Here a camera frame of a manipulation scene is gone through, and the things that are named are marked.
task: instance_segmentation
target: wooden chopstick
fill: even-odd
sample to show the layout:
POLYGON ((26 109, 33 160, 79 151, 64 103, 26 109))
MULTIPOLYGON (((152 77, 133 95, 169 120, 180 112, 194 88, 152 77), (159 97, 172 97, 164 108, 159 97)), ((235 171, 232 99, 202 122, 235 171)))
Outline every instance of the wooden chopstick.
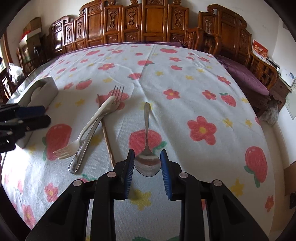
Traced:
MULTIPOLYGON (((98 104, 99 104, 99 106, 101 106, 101 103, 99 101, 99 95, 98 95, 98 104)), ((106 142, 106 145, 107 145, 107 150, 108 150, 108 153, 109 153, 109 156, 110 156, 111 165, 114 168, 115 165, 116 165, 116 162, 114 160, 114 156, 113 156, 113 153, 112 153, 110 141, 108 139, 108 135, 107 135, 107 130, 106 130, 106 125, 105 125, 104 118, 102 119, 101 122, 102 122, 102 128, 103 128, 103 134, 104 134, 105 142, 106 142)))

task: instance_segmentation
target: metal spoon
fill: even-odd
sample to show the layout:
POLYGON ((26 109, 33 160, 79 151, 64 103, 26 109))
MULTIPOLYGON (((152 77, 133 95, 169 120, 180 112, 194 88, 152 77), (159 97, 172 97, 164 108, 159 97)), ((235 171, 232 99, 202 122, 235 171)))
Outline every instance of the metal spoon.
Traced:
POLYGON ((153 177, 156 175, 160 168, 161 162, 157 155, 155 155, 148 146, 148 127, 149 127, 149 114, 150 104, 145 103, 144 105, 144 120, 146 129, 146 144, 145 149, 135 158, 135 168, 139 173, 146 177, 153 177))

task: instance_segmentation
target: purple cushion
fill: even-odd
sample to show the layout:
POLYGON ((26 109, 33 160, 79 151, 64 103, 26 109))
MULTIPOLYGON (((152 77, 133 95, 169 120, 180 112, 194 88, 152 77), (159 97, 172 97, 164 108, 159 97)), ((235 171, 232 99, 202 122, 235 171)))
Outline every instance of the purple cushion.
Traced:
POLYGON ((218 56, 217 60, 224 66, 239 86, 244 86, 259 94, 268 96, 268 89, 246 68, 246 66, 221 55, 218 56))

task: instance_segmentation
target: tablecloth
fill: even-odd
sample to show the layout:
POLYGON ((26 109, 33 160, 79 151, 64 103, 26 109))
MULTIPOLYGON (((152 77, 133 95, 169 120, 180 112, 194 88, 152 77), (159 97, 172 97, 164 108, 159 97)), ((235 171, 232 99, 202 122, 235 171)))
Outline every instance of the tablecloth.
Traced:
MULTIPOLYGON (((8 152, 2 172, 8 197, 31 229, 72 181, 112 170, 101 126, 78 174, 68 172, 72 157, 58 160, 53 151, 77 138, 98 109, 97 94, 104 101, 121 85, 121 104, 105 117, 115 160, 125 160, 129 148, 136 155, 144 149, 149 102, 151 150, 166 149, 198 180, 220 179, 269 233, 275 187, 266 140, 243 92, 212 55, 141 43, 101 46, 61 56, 37 79, 50 75, 59 89, 46 112, 51 125, 34 131, 25 149, 8 152)), ((181 202, 167 199, 161 172, 148 178, 134 170, 128 200, 114 205, 117 240, 178 239, 181 202)))

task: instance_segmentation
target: wall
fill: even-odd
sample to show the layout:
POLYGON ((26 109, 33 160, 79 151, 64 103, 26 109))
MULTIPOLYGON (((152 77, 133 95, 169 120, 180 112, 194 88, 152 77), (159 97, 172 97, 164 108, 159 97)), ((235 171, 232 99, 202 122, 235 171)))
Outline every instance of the wall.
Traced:
MULTIPOLYGON (((34 17, 41 17, 43 32, 48 33, 49 26, 65 15, 78 15, 82 5, 91 0, 31 0, 9 25, 8 42, 13 60, 20 40, 22 29, 34 17)), ((268 48, 272 56, 276 45, 279 18, 276 12, 264 0, 183 0, 182 6, 190 8, 190 27, 197 26, 198 11, 207 11, 209 4, 217 3, 240 14, 247 22, 247 30, 253 38, 268 48)), ((129 0, 117 0, 117 4, 130 5, 129 0)))
POLYGON ((279 30, 272 59, 281 67, 296 75, 296 42, 279 18, 279 30))

